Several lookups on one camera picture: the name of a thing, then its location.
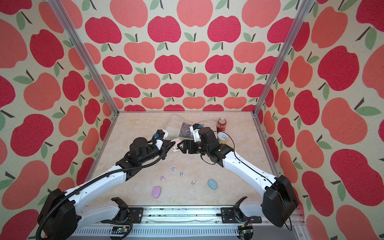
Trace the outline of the pink earbud charging case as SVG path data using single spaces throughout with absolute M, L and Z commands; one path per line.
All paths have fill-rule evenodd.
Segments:
M 175 143 L 175 144 L 173 145 L 172 151 L 173 151 L 173 152 L 178 152 L 178 151 L 180 151 L 180 149 L 179 149 L 179 147 L 178 147 L 178 144 L 181 143 L 181 139 L 176 138 L 176 139 L 171 140 L 171 142 L 174 142 L 174 143 Z

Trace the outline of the blue earbud charging case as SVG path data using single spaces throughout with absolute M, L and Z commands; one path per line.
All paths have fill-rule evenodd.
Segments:
M 216 190 L 216 189 L 218 188 L 218 184 L 217 184 L 216 181 L 213 180 L 213 179 L 209 179 L 209 180 L 208 180 L 208 186 L 209 186 L 209 188 L 212 189 L 212 190 Z

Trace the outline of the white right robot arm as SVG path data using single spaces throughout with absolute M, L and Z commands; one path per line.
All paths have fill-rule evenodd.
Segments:
M 254 201 L 243 197 L 234 205 L 233 215 L 239 223 L 247 223 L 251 217 L 265 217 L 277 227 L 290 224 L 291 214 L 299 203 L 287 177 L 276 177 L 255 167 L 233 147 L 220 143 L 209 127 L 194 130 L 193 135 L 193 140 L 178 143 L 182 153 L 208 156 L 212 163 L 241 177 L 263 198 L 262 201 Z

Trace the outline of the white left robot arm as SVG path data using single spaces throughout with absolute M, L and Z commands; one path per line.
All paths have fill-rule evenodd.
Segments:
M 131 233 L 134 216 L 128 205 L 119 197 L 105 204 L 86 208 L 95 198 L 133 178 L 139 171 L 161 160 L 174 147 L 174 141 L 155 134 L 151 140 L 140 137 L 130 145 L 125 156 L 105 173 L 75 188 L 51 192 L 38 217 L 36 239 L 46 235 L 47 240 L 66 240 L 77 229 L 94 223 L 126 226 L 121 239 Z

